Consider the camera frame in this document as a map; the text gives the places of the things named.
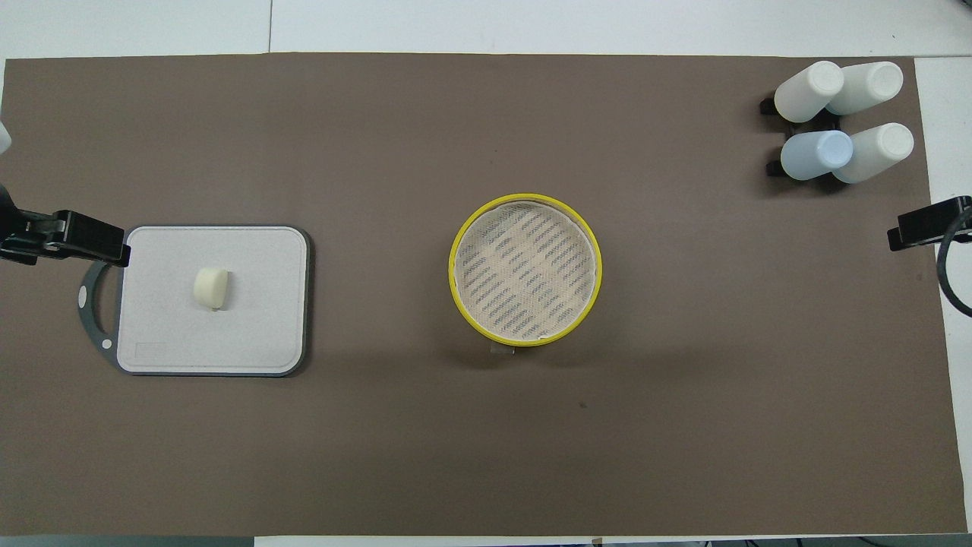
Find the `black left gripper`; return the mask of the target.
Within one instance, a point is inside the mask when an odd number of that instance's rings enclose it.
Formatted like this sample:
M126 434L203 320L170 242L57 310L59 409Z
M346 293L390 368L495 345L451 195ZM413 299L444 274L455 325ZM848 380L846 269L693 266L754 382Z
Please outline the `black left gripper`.
M124 229L72 210L53 214L55 228L46 236L46 251L53 258L83 258L93 262L127 267L131 246L126 245ZM38 262L39 236L24 231L24 215L14 204L7 188L0 184L1 258L29 264Z

